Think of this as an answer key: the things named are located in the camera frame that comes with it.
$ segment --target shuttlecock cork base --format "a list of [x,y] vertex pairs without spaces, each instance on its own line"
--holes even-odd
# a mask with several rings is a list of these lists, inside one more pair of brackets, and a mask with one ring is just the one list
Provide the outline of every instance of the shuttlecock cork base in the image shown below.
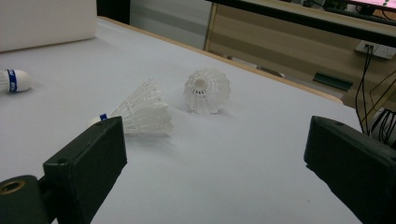
[[21,70],[0,71],[0,91],[26,91],[32,86],[32,83],[32,77]]
[[162,98],[158,83],[149,79],[128,96],[113,112],[92,119],[90,124],[121,116],[124,133],[169,133],[173,125],[170,121],[172,116],[167,108],[168,104]]
[[218,113],[230,97],[230,80],[217,69],[206,68],[189,76],[184,95],[191,111]]

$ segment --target screw hole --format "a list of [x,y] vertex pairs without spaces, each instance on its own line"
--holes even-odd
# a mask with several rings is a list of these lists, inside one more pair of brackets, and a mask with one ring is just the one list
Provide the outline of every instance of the screw hole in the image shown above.
[[25,183],[26,182],[24,180],[15,180],[15,181],[8,182],[0,187],[0,194],[9,194],[9,193],[15,192],[15,191],[23,188]]

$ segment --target electronic device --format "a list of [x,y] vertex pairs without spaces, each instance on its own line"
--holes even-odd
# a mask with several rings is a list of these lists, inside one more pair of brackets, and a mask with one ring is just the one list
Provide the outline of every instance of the electronic device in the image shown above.
[[396,12],[396,0],[340,0],[352,5]]
[[363,224],[395,223],[396,150],[344,123],[314,116],[304,160]]
[[38,181],[22,175],[0,182],[0,222],[91,223],[126,163],[121,117],[100,121],[45,161]]

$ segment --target white tabletop surface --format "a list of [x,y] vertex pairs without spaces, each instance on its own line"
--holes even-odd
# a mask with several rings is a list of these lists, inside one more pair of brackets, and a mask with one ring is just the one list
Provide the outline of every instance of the white tabletop surface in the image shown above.
[[[42,163],[149,77],[169,104],[168,136],[127,136],[128,164],[92,223],[360,223],[303,160],[313,115],[359,129],[352,108],[98,21],[94,39],[0,54],[35,79],[0,93],[0,180]],[[215,115],[188,111],[184,83],[217,68],[231,81]]]

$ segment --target monitor screen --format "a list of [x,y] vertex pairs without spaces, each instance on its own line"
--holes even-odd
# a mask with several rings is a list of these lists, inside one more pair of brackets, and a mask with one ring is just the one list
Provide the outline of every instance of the monitor screen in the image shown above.
[[396,12],[396,0],[342,0],[352,5],[374,7],[386,11]]

